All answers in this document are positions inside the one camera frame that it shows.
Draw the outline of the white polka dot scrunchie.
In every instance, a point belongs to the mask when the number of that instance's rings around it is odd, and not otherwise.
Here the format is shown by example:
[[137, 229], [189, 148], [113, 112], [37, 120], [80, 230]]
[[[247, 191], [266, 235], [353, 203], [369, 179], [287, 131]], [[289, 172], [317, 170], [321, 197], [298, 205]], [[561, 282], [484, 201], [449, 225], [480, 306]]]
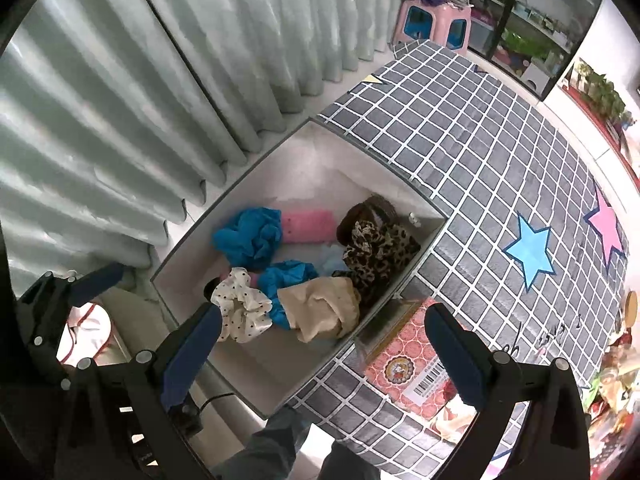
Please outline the white polka dot scrunchie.
[[221, 314], [220, 341], [246, 344], [269, 330], [272, 301], [252, 286], [250, 272], [232, 268], [213, 290], [210, 302]]

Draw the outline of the blue cloth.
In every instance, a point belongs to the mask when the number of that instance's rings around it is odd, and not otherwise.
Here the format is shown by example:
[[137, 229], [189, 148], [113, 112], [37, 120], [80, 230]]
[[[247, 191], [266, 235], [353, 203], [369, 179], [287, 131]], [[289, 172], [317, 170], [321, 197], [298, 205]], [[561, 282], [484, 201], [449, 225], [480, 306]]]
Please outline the blue cloth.
[[260, 271], [270, 265], [282, 238], [281, 211], [252, 207], [233, 216], [213, 234], [212, 240], [232, 268]]
[[274, 325], [285, 330], [291, 328], [285, 310], [280, 303], [278, 291], [281, 288], [305, 283], [306, 281], [318, 278], [319, 274], [311, 263], [298, 260], [286, 260], [273, 263], [264, 272], [259, 274], [257, 280], [258, 289], [271, 300], [271, 310], [269, 317]]

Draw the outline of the beige knit sock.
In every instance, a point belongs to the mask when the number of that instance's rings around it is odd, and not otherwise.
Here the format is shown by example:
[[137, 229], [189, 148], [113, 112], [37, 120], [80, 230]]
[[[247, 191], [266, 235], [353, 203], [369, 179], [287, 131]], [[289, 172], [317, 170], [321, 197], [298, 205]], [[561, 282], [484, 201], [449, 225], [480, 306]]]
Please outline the beige knit sock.
[[300, 342], [340, 339], [359, 324], [360, 295], [344, 276], [322, 276], [278, 290], [291, 330]]

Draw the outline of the pink foam sponge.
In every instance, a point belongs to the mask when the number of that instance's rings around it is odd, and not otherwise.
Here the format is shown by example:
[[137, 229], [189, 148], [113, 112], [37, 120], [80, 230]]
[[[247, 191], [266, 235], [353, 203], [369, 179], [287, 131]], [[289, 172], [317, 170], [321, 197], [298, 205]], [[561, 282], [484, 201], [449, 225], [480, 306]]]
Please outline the pink foam sponge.
[[336, 240], [337, 223], [330, 210], [288, 210], [281, 220], [285, 244], [321, 244]]

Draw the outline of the leopard print cloth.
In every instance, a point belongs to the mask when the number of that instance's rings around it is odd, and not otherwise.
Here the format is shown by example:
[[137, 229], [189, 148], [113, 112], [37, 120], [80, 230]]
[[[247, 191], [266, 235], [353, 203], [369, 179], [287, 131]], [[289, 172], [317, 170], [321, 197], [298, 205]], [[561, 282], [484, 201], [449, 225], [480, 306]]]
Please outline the leopard print cloth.
[[352, 206], [337, 226], [336, 238], [345, 247], [347, 270], [335, 271], [334, 276], [352, 280], [362, 308], [378, 300], [421, 248], [400, 224], [394, 206], [379, 195]]

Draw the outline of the white floral tissue pack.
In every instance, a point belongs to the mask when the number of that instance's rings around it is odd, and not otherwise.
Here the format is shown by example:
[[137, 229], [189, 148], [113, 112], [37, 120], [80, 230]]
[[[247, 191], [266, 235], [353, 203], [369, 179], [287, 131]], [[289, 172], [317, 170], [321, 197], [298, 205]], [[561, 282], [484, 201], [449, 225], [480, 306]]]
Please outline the white floral tissue pack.
[[430, 429], [442, 440], [458, 444], [476, 416], [476, 409], [460, 396], [448, 401], [430, 422]]

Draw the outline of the clutter pile of toys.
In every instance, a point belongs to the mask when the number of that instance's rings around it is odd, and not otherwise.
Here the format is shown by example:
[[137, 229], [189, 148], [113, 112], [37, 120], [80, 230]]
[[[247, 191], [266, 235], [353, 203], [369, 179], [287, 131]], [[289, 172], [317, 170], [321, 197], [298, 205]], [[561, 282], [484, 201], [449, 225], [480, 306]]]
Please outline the clutter pile of toys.
[[603, 355], [584, 399], [591, 479], [639, 478], [639, 339], [627, 328]]

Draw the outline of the red pink cardboard box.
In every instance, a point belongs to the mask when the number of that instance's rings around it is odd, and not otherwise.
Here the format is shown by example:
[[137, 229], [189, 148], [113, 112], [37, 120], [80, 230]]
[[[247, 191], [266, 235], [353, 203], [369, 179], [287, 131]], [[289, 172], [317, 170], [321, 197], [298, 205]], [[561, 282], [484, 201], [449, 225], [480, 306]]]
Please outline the red pink cardboard box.
[[363, 369], [370, 384], [427, 422], [459, 396], [424, 328], [426, 312], [434, 303], [432, 298], [394, 300], [390, 328], [366, 352]]

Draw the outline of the round wooden lid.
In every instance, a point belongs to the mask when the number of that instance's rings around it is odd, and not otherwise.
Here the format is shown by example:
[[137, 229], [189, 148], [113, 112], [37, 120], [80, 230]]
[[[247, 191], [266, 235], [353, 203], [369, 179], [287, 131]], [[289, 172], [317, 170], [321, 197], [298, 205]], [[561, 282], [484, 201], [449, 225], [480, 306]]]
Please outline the round wooden lid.
[[624, 304], [624, 327], [627, 332], [631, 332], [636, 324], [638, 316], [638, 292], [630, 290], [626, 296]]

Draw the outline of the grey grid star rug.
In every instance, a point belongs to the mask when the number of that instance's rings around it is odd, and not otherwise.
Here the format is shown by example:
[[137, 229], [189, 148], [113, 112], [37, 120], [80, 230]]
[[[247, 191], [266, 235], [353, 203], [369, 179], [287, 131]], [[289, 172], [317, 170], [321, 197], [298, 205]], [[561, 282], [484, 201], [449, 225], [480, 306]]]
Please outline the grey grid star rug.
[[624, 296], [627, 253], [604, 251], [588, 216], [606, 196], [538, 106], [468, 58], [418, 41], [318, 119], [445, 215], [401, 296], [433, 297], [521, 362], [566, 359], [590, 387]]

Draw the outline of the grey-green curtain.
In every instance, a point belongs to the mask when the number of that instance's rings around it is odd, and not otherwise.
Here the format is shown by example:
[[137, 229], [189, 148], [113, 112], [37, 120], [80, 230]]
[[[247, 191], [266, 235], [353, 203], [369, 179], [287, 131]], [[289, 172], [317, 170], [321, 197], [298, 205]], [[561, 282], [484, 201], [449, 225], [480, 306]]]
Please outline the grey-green curtain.
[[281, 132], [388, 57], [400, 0], [27, 0], [1, 47], [12, 285], [152, 266]]

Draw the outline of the white red low shelf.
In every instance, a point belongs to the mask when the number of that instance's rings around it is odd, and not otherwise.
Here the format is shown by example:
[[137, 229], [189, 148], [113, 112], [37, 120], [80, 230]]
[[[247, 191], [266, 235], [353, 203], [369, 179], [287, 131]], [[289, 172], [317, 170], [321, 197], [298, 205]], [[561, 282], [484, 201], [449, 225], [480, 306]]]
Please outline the white red low shelf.
[[613, 0], [601, 0], [544, 109], [559, 122], [614, 208], [639, 237], [639, 41]]

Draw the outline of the green potted plant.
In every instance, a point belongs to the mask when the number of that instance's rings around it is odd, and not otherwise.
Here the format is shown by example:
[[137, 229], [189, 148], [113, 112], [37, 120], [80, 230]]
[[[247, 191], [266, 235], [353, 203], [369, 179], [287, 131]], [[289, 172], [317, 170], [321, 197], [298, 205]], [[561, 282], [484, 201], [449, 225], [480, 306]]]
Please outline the green potted plant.
[[615, 124], [627, 116], [626, 105], [612, 81], [598, 74], [581, 58], [572, 66], [568, 82], [570, 88], [576, 90], [590, 110], [601, 119]]

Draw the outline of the dark shelf cabinet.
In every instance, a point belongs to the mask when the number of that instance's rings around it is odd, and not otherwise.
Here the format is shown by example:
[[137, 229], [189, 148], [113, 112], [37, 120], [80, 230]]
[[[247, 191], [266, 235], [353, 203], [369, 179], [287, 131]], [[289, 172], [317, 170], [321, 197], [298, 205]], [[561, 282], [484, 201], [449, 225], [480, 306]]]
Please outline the dark shelf cabinet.
[[469, 47], [539, 99], [590, 29], [602, 0], [471, 0]]

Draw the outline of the pink plastic stool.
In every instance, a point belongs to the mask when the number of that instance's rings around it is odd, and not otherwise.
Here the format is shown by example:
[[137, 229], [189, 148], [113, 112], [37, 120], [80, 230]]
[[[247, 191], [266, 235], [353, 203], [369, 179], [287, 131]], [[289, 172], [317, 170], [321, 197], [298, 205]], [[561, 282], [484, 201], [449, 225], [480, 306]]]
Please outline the pink plastic stool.
[[450, 2], [431, 6], [423, 0], [401, 3], [392, 44], [412, 40], [431, 40], [457, 54], [465, 55], [471, 33], [472, 6], [454, 6]]

